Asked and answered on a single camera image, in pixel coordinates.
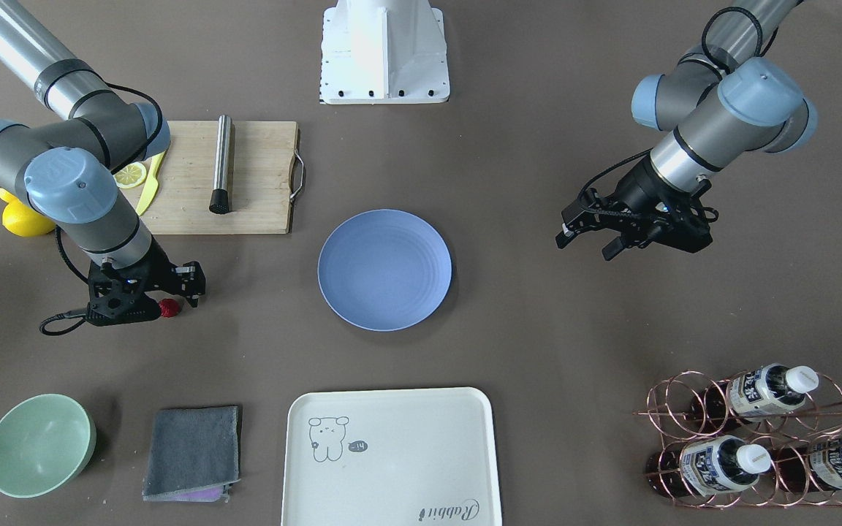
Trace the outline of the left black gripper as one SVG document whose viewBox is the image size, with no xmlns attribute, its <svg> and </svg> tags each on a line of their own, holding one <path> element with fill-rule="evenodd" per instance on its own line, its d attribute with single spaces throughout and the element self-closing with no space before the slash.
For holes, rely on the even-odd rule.
<svg viewBox="0 0 842 526">
<path fill-rule="evenodd" d="M 618 236 L 602 249 L 605 261 L 627 248 L 652 243 L 696 253 L 713 240 L 714 209 L 699 200 L 710 187 L 709 180 L 702 178 L 691 193 L 676 190 L 658 176 L 648 157 L 639 157 L 610 196 L 601 196 L 590 183 L 581 188 L 577 199 L 564 209 L 555 243 L 564 249 L 579 234 L 611 229 Z"/>
</svg>

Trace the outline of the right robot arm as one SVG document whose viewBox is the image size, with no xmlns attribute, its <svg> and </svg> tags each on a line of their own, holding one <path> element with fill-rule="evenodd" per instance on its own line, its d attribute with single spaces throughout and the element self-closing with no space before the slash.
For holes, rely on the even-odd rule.
<svg viewBox="0 0 842 526">
<path fill-rule="evenodd" d="M 127 103 L 17 1 L 0 1 L 0 61 L 59 118 L 0 119 L 0 188 L 56 223 L 90 259 L 87 306 L 53 316 L 98 327 L 159 319 L 153 293 L 197 307 L 200 263 L 174 265 L 121 193 L 121 169 L 163 153 L 170 127 L 149 96 Z"/>
</svg>

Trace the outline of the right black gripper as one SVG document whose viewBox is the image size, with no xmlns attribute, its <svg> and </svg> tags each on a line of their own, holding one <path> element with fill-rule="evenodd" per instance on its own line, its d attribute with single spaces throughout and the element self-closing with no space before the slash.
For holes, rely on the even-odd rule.
<svg viewBox="0 0 842 526">
<path fill-rule="evenodd" d="M 152 242 L 146 256 L 130 267 L 114 270 L 91 263 L 88 284 L 85 321 L 98 327 L 159 319 L 158 302 L 147 295 L 150 291 L 184 297 L 192 308 L 206 294 L 206 276 L 200 263 L 189 261 L 176 266 L 157 242 Z"/>
</svg>

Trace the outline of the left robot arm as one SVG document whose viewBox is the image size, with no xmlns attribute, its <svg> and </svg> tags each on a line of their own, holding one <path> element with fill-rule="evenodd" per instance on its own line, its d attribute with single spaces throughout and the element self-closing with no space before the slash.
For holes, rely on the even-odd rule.
<svg viewBox="0 0 842 526">
<path fill-rule="evenodd" d="M 716 11 L 699 42 L 667 75 L 650 75 L 634 91 L 632 114 L 664 132 L 602 196 L 590 183 L 562 210 L 555 238 L 610 229 L 602 254 L 652 243 L 695 253 L 711 244 L 718 212 L 701 203 L 713 176 L 740 154 L 789 152 L 810 139 L 818 113 L 797 83 L 765 54 L 795 1 L 735 1 Z"/>
</svg>

